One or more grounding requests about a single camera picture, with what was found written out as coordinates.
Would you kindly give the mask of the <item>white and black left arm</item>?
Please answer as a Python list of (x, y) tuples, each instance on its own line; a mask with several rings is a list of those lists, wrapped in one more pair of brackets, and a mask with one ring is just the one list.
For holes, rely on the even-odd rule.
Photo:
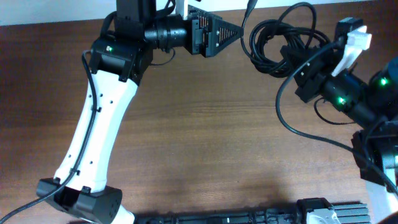
[(53, 208), (90, 223), (133, 223), (123, 193), (107, 184), (111, 152), (123, 116), (134, 98), (154, 50), (185, 48), (214, 57), (243, 35), (220, 16), (169, 1), (118, 0), (83, 60), (88, 91), (72, 143), (55, 175), (41, 179), (36, 193)]

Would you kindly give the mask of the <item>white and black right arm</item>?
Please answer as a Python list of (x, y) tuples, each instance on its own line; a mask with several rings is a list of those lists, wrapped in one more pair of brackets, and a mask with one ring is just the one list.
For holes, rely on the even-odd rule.
[(305, 103), (320, 96), (361, 127), (345, 149), (353, 154), (360, 177), (369, 185), (375, 209), (385, 210), (381, 223), (397, 222), (397, 59), (392, 59), (368, 82), (351, 67), (362, 48), (327, 44), (281, 54), (295, 80), (296, 95)]

